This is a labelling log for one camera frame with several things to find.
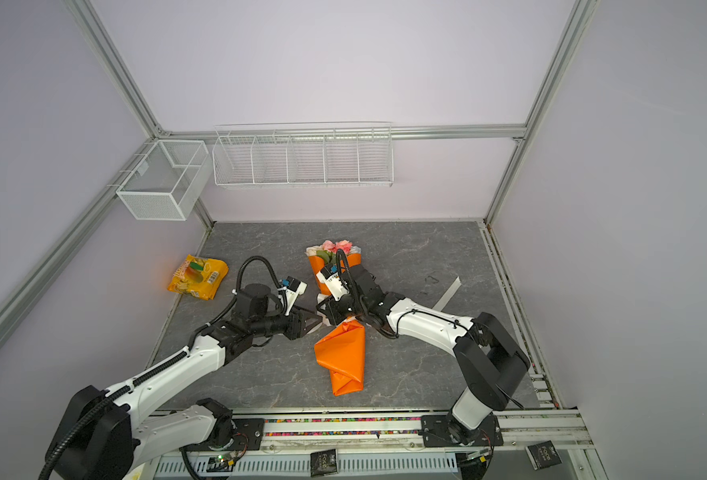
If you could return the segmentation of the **orange wrapping paper sheet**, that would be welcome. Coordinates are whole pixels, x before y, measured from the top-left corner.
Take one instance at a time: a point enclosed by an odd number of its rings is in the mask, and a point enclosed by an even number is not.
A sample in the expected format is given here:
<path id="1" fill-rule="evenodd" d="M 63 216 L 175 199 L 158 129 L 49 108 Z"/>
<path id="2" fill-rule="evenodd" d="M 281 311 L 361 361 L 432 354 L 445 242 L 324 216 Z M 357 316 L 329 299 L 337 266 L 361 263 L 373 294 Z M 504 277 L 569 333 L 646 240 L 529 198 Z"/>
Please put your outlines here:
<path id="1" fill-rule="evenodd" d="M 317 273 L 325 266 L 341 267 L 348 270 L 350 266 L 361 264 L 361 254 L 345 255 L 339 251 L 327 252 L 329 262 L 323 263 L 319 256 L 310 258 L 312 266 Z M 327 298 L 329 291 L 322 282 L 317 280 L 322 293 L 319 297 L 317 308 L 327 319 Z M 339 325 L 334 325 L 334 330 L 315 344 L 315 356 L 319 366 L 330 372 L 332 393 L 335 396 L 347 395 L 363 390 L 365 381 L 365 326 L 357 319 L 350 318 Z"/>

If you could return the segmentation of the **dark pink fake rose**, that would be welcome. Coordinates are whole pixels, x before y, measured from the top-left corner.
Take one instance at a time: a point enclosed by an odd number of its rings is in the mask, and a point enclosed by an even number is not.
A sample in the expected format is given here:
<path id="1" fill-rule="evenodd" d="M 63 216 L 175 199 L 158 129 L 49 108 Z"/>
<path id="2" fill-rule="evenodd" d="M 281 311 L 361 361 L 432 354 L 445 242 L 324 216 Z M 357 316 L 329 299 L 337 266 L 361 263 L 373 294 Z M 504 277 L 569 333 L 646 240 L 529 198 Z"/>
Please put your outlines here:
<path id="1" fill-rule="evenodd" d="M 341 251 L 345 255 L 349 255 L 354 250 L 354 248 L 354 244 L 349 240 L 342 240 L 336 243 L 336 251 Z"/>

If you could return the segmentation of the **cream fake rose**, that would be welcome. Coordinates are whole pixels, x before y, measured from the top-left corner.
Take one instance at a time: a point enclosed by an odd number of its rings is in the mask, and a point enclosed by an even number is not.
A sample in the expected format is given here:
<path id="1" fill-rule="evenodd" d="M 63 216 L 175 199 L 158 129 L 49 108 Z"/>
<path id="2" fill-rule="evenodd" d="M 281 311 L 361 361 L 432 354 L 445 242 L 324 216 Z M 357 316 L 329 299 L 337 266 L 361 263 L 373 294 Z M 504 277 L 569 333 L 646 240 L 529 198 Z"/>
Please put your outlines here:
<path id="1" fill-rule="evenodd" d="M 308 247 L 306 249 L 306 254 L 308 257 L 313 257 L 313 256 L 317 256 L 320 251 L 324 251 L 323 246 L 321 246 L 321 245 L 312 246 L 312 247 Z"/>

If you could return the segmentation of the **white ribbon gold lettering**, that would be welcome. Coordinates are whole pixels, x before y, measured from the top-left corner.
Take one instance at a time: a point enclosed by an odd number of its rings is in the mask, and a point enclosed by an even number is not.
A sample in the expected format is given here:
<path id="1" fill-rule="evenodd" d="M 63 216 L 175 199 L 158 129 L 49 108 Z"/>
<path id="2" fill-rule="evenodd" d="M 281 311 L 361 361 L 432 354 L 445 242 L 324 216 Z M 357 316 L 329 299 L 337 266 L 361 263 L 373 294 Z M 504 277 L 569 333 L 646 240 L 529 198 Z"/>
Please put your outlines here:
<path id="1" fill-rule="evenodd" d="M 435 305 L 433 306 L 433 310 L 437 311 L 443 311 L 447 307 L 447 304 L 455 297 L 455 294 L 459 291 L 459 288 L 463 283 L 461 283 L 461 278 L 457 277 L 453 282 L 451 282 L 451 285 L 445 290 L 445 293 L 435 302 Z"/>

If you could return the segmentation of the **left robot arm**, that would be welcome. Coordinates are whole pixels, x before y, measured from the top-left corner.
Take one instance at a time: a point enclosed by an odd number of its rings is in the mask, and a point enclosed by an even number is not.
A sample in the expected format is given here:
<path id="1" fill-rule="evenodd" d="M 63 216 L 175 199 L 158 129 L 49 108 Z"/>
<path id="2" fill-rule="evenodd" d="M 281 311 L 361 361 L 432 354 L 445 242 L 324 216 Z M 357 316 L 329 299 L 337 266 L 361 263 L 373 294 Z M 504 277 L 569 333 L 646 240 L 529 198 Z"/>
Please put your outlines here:
<path id="1" fill-rule="evenodd" d="M 156 417 L 160 406 L 197 380 L 255 347 L 255 338 L 307 335 L 321 322 L 297 305 L 307 285 L 289 277 L 276 291 L 250 284 L 215 320 L 196 330 L 174 355 L 106 389 L 88 386 L 76 393 L 46 455 L 41 478 L 121 479 L 168 452 L 205 444 L 214 449 L 250 447 L 230 408 L 206 398 L 176 413 Z"/>

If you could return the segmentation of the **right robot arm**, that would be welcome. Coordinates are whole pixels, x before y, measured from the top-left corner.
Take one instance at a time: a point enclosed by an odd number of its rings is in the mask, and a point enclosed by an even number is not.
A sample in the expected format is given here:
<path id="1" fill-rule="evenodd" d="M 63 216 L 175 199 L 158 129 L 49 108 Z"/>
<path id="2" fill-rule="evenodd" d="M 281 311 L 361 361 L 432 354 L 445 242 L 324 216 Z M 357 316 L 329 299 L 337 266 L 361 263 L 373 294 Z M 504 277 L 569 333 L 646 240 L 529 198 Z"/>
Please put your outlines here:
<path id="1" fill-rule="evenodd" d="M 447 414 L 421 420 L 425 445 L 469 446 L 477 438 L 493 439 L 495 428 L 483 422 L 513 402 L 531 367 L 523 348 L 497 317 L 487 312 L 475 317 L 451 315 L 385 292 L 361 265 L 324 267 L 317 280 L 330 292 L 318 310 L 333 324 L 355 318 L 389 339 L 413 337 L 457 360 L 465 390 Z"/>

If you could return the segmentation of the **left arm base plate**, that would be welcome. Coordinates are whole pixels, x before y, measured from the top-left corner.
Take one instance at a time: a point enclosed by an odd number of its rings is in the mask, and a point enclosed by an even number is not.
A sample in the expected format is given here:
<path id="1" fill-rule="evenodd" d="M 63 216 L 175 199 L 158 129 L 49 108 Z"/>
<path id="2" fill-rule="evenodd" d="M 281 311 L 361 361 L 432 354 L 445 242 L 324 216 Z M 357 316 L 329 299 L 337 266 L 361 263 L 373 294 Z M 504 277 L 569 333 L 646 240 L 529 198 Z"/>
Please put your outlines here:
<path id="1" fill-rule="evenodd" d="M 236 418 L 219 421 L 208 439 L 213 451 L 259 450 L 264 436 L 264 418 Z"/>

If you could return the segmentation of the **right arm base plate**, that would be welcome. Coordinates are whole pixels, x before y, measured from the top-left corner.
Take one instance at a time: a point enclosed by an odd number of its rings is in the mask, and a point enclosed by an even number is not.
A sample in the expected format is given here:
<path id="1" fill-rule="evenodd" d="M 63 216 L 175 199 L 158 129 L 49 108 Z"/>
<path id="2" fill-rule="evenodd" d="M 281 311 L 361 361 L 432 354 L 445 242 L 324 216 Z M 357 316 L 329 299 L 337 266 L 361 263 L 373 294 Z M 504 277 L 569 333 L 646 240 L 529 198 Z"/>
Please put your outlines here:
<path id="1" fill-rule="evenodd" d="M 469 429 L 451 414 L 421 416 L 421 437 L 425 447 L 497 447 L 503 434 L 497 416 L 489 414 L 475 429 Z"/>

